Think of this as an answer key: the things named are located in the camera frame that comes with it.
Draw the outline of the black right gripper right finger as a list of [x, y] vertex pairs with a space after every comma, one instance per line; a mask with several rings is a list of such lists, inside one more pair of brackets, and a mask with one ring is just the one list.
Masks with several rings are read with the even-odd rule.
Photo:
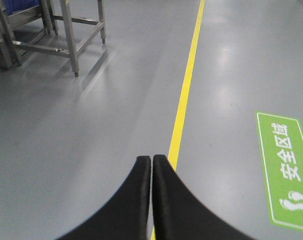
[[152, 208], [157, 240], [250, 239], [204, 206], [162, 154], [153, 157]]

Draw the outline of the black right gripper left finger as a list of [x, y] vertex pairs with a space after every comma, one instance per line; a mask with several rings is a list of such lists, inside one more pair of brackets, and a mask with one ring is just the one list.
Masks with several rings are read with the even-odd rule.
[[60, 240], [145, 240], [149, 216], [151, 158], [138, 156], [116, 193], [94, 215]]

